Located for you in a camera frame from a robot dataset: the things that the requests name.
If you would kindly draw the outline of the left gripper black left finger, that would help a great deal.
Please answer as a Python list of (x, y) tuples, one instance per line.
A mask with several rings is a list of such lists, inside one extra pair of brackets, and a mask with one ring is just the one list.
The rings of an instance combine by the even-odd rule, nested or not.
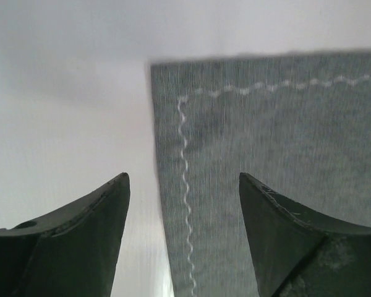
[(0, 296), (110, 296), (130, 202), (121, 173), (93, 192), (0, 229)]

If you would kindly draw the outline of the grey cloth napkin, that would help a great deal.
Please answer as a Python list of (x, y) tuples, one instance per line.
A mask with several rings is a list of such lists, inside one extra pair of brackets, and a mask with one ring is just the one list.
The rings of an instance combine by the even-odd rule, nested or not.
[(150, 78), (176, 296), (260, 296), (241, 173), (371, 227), (371, 51), (162, 62)]

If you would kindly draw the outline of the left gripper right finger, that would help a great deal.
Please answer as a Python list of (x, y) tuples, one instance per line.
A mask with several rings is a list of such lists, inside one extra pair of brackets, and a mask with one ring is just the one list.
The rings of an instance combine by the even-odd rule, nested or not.
[(260, 296), (371, 296), (371, 227), (308, 208), (241, 173)]

